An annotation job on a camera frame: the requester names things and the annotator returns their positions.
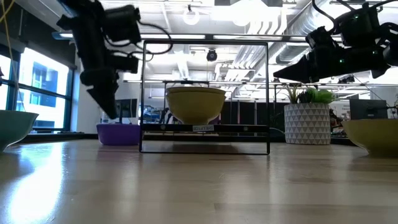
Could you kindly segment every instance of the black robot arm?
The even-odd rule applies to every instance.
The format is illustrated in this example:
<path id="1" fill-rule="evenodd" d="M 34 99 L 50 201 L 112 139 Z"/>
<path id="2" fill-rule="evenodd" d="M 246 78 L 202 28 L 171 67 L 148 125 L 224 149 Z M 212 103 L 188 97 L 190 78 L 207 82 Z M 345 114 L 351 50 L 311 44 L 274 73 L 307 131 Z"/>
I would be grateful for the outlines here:
<path id="1" fill-rule="evenodd" d="M 138 59 L 115 55 L 105 41 L 141 41 L 137 22 L 139 10 L 132 5 L 104 10 L 98 0 L 58 0 L 71 17 L 62 16 L 57 25 L 71 30 L 84 71 L 82 84 L 92 86 L 87 92 L 111 119 L 117 117 L 114 94 L 118 89 L 117 71 L 137 73 Z"/>
<path id="2" fill-rule="evenodd" d="M 380 77 L 391 66 L 398 65 L 398 35 L 392 32 L 398 31 L 398 25 L 391 22 L 380 25 L 377 18 L 377 7 L 391 1 L 396 0 L 372 7 L 366 2 L 361 9 L 351 9 L 333 19 L 332 30 L 319 27 L 309 33 L 306 41 L 311 51 L 296 64 L 275 72 L 274 76 L 308 83 L 371 70 L 373 78 Z M 344 47 L 339 46 L 331 34 L 340 34 Z"/>

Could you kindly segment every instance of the table surface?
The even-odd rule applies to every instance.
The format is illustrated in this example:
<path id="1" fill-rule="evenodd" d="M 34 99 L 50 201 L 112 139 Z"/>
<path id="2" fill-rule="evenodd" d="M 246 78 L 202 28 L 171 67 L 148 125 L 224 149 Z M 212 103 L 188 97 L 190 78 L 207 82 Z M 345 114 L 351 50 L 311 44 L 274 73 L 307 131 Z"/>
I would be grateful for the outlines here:
<path id="1" fill-rule="evenodd" d="M 398 159 L 358 147 L 140 154 L 81 140 L 13 146 L 0 170 L 0 223 L 398 223 Z"/>

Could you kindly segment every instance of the shelf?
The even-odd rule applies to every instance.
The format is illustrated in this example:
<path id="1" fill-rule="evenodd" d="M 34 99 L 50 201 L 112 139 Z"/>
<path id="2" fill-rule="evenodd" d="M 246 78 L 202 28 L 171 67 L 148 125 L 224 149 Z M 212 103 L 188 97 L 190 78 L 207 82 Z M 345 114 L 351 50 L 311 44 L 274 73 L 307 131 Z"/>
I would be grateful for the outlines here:
<path id="1" fill-rule="evenodd" d="M 143 124 L 143 131 L 181 131 L 206 133 L 268 133 L 268 125 L 223 125 L 223 124 Z"/>

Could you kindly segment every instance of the cable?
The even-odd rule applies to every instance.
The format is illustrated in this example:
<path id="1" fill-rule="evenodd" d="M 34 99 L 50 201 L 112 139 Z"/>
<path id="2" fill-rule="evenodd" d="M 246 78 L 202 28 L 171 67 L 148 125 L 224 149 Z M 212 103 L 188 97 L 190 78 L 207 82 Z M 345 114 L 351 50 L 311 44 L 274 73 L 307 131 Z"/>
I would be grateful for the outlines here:
<path id="1" fill-rule="evenodd" d="M 127 46 L 131 45 L 131 41 L 130 40 L 129 40 L 128 43 L 125 43 L 125 44 L 114 44 L 108 39 L 108 37 L 106 36 L 105 33 L 102 33 L 102 35 L 103 35 L 105 41 L 112 47 L 127 47 Z"/>
<path id="2" fill-rule="evenodd" d="M 141 25 L 143 25 L 143 26 L 155 27 L 156 29 L 159 29 L 159 30 L 161 30 L 164 34 L 166 34 L 167 37 L 169 38 L 169 40 L 172 40 L 172 37 L 170 36 L 169 32 L 167 32 L 165 29 L 161 28 L 160 26 L 155 25 L 155 24 L 149 24 L 149 23 L 141 22 L 141 21 L 138 21 L 138 23 L 141 24 Z M 151 54 L 153 54 L 153 55 L 166 54 L 167 52 L 171 51 L 172 48 L 173 48 L 173 44 L 170 44 L 170 46 L 168 47 L 167 50 L 162 51 L 162 52 L 154 52 L 154 53 L 151 52 Z"/>
<path id="3" fill-rule="evenodd" d="M 333 23 L 333 28 L 331 30 L 328 31 L 329 34 L 333 34 L 333 32 L 336 30 L 336 21 L 333 17 L 329 16 L 327 13 L 325 13 L 324 11 L 322 11 L 322 9 L 320 9 L 317 4 L 315 3 L 315 0 L 312 0 L 312 7 L 318 11 L 320 14 L 326 16 L 328 19 L 330 19 Z"/>
<path id="4" fill-rule="evenodd" d="M 360 82 L 360 84 L 362 84 L 363 86 L 365 86 L 371 93 L 373 93 L 373 95 L 375 95 L 375 96 L 377 96 L 380 100 L 383 100 L 379 95 L 377 95 L 375 92 L 373 92 L 369 87 L 367 87 L 363 82 L 361 82 L 361 80 L 359 80 L 357 77 L 355 77 L 354 76 L 354 78 L 355 79 L 357 79 L 357 81 L 359 81 Z M 391 113 L 392 113 L 392 117 L 395 119 L 396 117 L 395 117 L 395 112 L 392 110 L 392 108 L 390 108 L 390 110 L 391 110 Z"/>
<path id="5" fill-rule="evenodd" d="M 133 54 L 143 54 L 143 52 L 140 52 L 140 51 L 133 51 L 133 52 L 130 52 L 130 53 L 127 53 L 127 52 L 125 52 L 125 51 L 122 51 L 122 50 L 110 50 L 112 53 L 119 53 L 119 54 L 123 54 L 123 55 L 125 55 L 125 56 L 127 56 L 127 57 L 133 57 Z M 154 59 L 154 55 L 153 54 L 151 54 L 151 58 L 149 59 L 149 60 L 146 60 L 146 62 L 150 62 L 152 59 Z"/>
<path id="6" fill-rule="evenodd" d="M 128 57 L 132 57 L 133 54 L 143 54 L 143 52 L 139 52 L 139 51 L 133 51 L 127 54 Z M 150 62 L 152 59 L 154 59 L 154 54 L 152 54 L 150 51 L 148 51 L 147 54 L 150 54 L 151 58 L 149 60 L 145 59 L 145 62 Z"/>
<path id="7" fill-rule="evenodd" d="M 17 73 L 16 73 L 16 68 L 15 68 L 15 65 L 14 65 L 14 59 L 13 59 L 13 57 L 12 57 L 12 48 L 11 48 L 11 41 L 10 41 L 10 35 L 9 35 L 9 32 L 8 32 L 8 24 L 7 24 L 7 13 L 10 11 L 10 9 L 11 9 L 11 6 L 14 4 L 14 0 L 12 0 L 12 2 L 10 3 L 10 6 L 7 8 L 7 10 L 6 10 L 6 8 L 5 8 L 5 6 L 4 6 L 4 1 L 5 0 L 2 0 L 2 13 L 3 13 L 3 15 L 2 15 L 2 17 L 0 18 L 0 23 L 1 23 L 1 21 L 3 21 L 4 20 L 4 26 L 5 26 L 5 28 L 6 28 L 6 37 L 7 37 L 7 44 L 8 44 L 8 51 L 9 51 L 9 53 L 10 53 L 10 59 L 11 59 L 11 66 L 12 66 L 12 74 L 14 75 L 14 83 L 15 83 L 15 88 L 17 89 L 17 91 L 18 91 L 18 95 L 19 95 L 19 99 L 21 100 L 21 103 L 22 103 L 22 108 L 24 109 L 24 111 L 26 111 L 26 109 L 25 109 L 25 106 L 24 106 L 24 101 L 22 100 L 22 95 L 21 95 L 21 91 L 20 91 L 20 89 L 19 89 L 19 80 L 18 80 L 18 76 L 17 76 Z"/>
<path id="8" fill-rule="evenodd" d="M 379 3 L 375 4 L 375 5 L 373 5 L 372 7 L 379 7 L 379 6 L 382 6 L 382 5 L 384 5 L 384 4 L 387 4 L 387 3 L 390 3 L 390 2 L 393 2 L 393 1 L 398 1 L 398 0 L 387 0 L 387 1 L 382 1 L 382 2 L 379 2 Z"/>
<path id="9" fill-rule="evenodd" d="M 351 7 L 347 2 L 345 2 L 344 0 L 337 0 L 338 3 L 344 5 L 345 7 L 347 7 L 348 9 L 350 9 L 351 11 L 354 11 L 355 9 L 353 7 Z"/>

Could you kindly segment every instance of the potted plant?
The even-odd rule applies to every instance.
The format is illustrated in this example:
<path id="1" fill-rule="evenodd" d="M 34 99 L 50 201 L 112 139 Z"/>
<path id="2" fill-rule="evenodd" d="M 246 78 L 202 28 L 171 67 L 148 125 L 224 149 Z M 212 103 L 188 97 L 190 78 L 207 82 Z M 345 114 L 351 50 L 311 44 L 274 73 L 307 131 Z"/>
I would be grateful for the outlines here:
<path id="1" fill-rule="evenodd" d="M 285 111 L 285 140 L 290 144 L 330 144 L 329 103 L 335 96 L 327 90 L 287 86 L 290 104 Z"/>

